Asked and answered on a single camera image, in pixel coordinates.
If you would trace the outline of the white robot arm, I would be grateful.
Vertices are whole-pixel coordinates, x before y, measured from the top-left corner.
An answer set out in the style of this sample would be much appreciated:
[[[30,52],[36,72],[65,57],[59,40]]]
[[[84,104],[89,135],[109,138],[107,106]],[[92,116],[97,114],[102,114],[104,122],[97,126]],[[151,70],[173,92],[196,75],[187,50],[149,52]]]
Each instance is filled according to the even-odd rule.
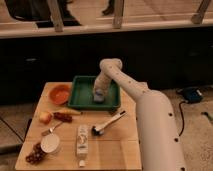
[[[93,86],[93,99],[103,102],[114,80],[136,103],[143,171],[187,171],[181,141],[168,97],[122,72],[118,58],[103,59]]]

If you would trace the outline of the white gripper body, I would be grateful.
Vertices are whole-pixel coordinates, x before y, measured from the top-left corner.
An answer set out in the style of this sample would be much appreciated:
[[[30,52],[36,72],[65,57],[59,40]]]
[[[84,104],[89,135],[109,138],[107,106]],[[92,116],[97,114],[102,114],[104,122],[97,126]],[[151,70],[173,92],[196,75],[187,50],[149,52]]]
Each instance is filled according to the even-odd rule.
[[[93,92],[101,93],[103,96],[107,95],[110,85],[110,79],[106,75],[99,74],[94,82]]]

